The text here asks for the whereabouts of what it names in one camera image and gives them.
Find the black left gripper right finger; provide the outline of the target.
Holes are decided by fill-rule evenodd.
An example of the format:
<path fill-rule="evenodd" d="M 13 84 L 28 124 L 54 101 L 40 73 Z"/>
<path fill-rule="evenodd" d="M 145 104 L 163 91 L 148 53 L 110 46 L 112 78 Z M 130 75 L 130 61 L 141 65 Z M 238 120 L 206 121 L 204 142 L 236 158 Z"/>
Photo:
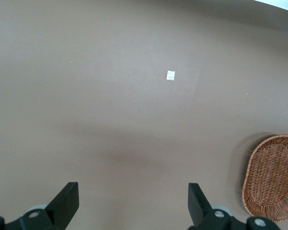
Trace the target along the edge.
<path fill-rule="evenodd" d="M 229 212 L 212 208 L 198 183 L 188 185 L 188 210 L 193 225 L 189 230 L 245 230 L 246 223 Z"/>

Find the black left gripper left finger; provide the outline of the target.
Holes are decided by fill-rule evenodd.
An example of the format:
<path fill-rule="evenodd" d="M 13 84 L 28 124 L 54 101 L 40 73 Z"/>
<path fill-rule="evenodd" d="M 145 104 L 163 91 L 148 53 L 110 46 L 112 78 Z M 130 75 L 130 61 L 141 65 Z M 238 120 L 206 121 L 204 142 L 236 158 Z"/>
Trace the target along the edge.
<path fill-rule="evenodd" d="M 69 182 L 44 208 L 34 209 L 8 223 L 8 230 L 64 230 L 79 208 L 77 182 Z"/>

